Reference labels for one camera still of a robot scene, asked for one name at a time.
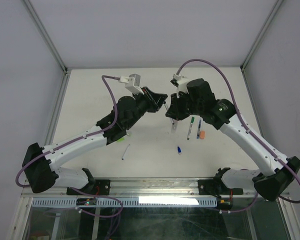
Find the white marker green end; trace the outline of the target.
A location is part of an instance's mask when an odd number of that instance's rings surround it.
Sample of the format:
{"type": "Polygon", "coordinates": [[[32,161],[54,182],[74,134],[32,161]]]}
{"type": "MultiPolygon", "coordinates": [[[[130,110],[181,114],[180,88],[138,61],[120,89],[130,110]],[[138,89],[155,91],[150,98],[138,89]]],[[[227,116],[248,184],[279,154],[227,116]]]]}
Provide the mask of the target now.
{"type": "MultiPolygon", "coordinates": [[[[168,110],[169,110],[168,104],[166,102],[164,102],[163,105],[164,105],[164,107],[166,109],[166,113],[168,114],[168,110]]],[[[168,114],[167,117],[169,118],[169,120],[170,120],[171,123],[174,122],[173,118],[169,114],[168,114]]]]}

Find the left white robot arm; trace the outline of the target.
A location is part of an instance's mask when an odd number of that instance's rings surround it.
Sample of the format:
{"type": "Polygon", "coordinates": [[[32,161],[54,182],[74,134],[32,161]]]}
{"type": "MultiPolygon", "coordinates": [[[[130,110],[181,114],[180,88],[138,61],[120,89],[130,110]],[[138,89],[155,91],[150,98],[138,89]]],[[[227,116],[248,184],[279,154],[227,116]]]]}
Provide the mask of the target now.
{"type": "Polygon", "coordinates": [[[35,194],[52,187],[77,189],[83,194],[96,191],[96,180],[87,168],[68,169],[68,161],[96,148],[123,138],[145,113],[156,113],[164,105],[167,94],[142,87],[141,93],[123,96],[112,111],[85,132],[63,142],[40,147],[33,143],[27,149],[22,167],[35,194]]]}

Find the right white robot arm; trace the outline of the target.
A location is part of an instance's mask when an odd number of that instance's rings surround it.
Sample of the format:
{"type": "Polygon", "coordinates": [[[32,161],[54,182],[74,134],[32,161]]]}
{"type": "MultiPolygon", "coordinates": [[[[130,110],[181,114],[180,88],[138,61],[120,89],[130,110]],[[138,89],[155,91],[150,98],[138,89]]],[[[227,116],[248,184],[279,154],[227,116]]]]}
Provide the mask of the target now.
{"type": "Polygon", "coordinates": [[[194,115],[232,139],[257,165],[256,170],[219,169],[213,187],[220,194],[230,189],[256,190],[268,201],[275,201],[293,182],[300,160],[274,149],[243,118],[227,99],[216,99],[210,85],[202,78],[172,79],[177,91],[171,95],[168,118],[177,121],[194,115]]]}

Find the orange pen cap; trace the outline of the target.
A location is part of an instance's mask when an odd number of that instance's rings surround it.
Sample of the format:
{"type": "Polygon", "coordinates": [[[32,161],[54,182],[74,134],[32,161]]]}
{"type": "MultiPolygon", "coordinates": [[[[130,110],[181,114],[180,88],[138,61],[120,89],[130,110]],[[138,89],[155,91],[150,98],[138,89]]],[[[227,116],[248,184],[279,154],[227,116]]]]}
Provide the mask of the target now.
{"type": "Polygon", "coordinates": [[[201,140],[203,140],[204,138],[205,138],[205,135],[206,135],[206,132],[205,131],[200,131],[200,133],[199,133],[199,138],[201,139],[201,140]]]}

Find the blue white pen cap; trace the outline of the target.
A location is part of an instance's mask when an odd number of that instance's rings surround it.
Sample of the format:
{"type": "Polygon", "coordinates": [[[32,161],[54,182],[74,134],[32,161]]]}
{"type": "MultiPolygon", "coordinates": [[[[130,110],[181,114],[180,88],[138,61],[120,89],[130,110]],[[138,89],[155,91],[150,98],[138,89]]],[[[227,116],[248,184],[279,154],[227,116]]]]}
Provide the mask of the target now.
{"type": "Polygon", "coordinates": [[[182,150],[181,150],[181,148],[179,146],[177,147],[177,152],[178,152],[179,155],[182,154],[182,150]]]}

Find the white pen blue tip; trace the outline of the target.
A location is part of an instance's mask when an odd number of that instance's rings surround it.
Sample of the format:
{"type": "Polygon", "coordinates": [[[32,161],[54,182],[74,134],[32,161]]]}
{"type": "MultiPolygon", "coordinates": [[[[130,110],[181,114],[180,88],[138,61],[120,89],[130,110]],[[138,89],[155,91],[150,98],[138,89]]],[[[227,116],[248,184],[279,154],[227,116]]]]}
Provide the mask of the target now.
{"type": "Polygon", "coordinates": [[[123,153],[123,155],[122,155],[122,157],[121,157],[121,160],[124,160],[124,159],[125,159],[126,154],[127,154],[127,151],[128,151],[129,148],[130,148],[130,144],[127,145],[127,147],[126,147],[126,149],[125,149],[125,151],[124,151],[124,153],[123,153]]]}

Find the orange tip clear marker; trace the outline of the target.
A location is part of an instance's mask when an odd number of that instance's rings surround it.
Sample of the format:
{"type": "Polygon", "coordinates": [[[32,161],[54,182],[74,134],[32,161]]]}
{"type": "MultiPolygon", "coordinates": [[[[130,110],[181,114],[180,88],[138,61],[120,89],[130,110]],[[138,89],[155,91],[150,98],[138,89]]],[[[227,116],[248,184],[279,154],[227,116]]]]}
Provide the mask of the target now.
{"type": "Polygon", "coordinates": [[[171,125],[171,130],[170,130],[171,134],[174,134],[177,130],[177,127],[178,127],[178,122],[174,121],[174,123],[175,123],[175,125],[171,125]]]}

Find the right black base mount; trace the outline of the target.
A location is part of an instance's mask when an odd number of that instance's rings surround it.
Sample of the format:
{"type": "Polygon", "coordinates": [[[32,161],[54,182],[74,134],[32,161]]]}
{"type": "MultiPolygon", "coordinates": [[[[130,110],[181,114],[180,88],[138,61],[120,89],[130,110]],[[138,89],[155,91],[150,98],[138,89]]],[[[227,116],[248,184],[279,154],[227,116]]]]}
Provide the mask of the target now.
{"type": "Polygon", "coordinates": [[[221,195],[243,195],[244,191],[242,188],[228,188],[222,182],[217,182],[211,179],[199,179],[198,192],[199,195],[210,195],[220,198],[221,195]]]}

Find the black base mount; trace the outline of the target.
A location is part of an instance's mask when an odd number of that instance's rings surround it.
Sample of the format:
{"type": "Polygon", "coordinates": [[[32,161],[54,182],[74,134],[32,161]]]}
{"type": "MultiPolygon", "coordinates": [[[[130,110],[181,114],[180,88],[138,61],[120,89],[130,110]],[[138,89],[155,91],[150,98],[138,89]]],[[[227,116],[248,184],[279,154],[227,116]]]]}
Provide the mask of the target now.
{"type": "Polygon", "coordinates": [[[211,179],[199,179],[198,192],[199,195],[210,195],[220,198],[221,195],[243,195],[244,191],[242,188],[228,188],[222,182],[217,182],[211,179]]]}
{"type": "Polygon", "coordinates": [[[83,188],[76,190],[68,187],[66,194],[68,196],[79,195],[81,192],[88,195],[108,196],[110,194],[111,181],[109,179],[95,179],[90,181],[83,188]]]}

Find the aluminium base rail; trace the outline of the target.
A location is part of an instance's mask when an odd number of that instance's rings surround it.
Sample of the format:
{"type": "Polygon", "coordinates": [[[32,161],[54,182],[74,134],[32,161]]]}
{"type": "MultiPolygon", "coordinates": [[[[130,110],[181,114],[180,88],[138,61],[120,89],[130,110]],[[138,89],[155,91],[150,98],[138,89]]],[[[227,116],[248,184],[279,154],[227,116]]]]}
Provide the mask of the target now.
{"type": "MultiPolygon", "coordinates": [[[[211,195],[199,195],[198,180],[200,178],[118,178],[106,177],[110,180],[110,192],[108,196],[114,198],[128,198],[139,196],[177,196],[177,197],[201,197],[211,195]]],[[[21,197],[69,197],[66,196],[66,187],[53,187],[42,193],[33,193],[30,188],[21,191],[21,197]]],[[[243,195],[233,195],[234,198],[252,198],[255,191],[243,189],[243,195]]]]}

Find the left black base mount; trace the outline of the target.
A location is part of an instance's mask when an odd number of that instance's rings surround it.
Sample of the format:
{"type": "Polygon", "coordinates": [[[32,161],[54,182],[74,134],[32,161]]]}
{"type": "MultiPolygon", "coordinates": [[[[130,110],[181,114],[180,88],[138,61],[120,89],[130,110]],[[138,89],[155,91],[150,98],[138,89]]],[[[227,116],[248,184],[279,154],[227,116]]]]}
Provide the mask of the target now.
{"type": "Polygon", "coordinates": [[[108,196],[110,194],[111,181],[109,179],[95,179],[90,181],[83,188],[76,190],[68,187],[66,194],[68,196],[79,195],[81,192],[88,195],[108,196]]]}

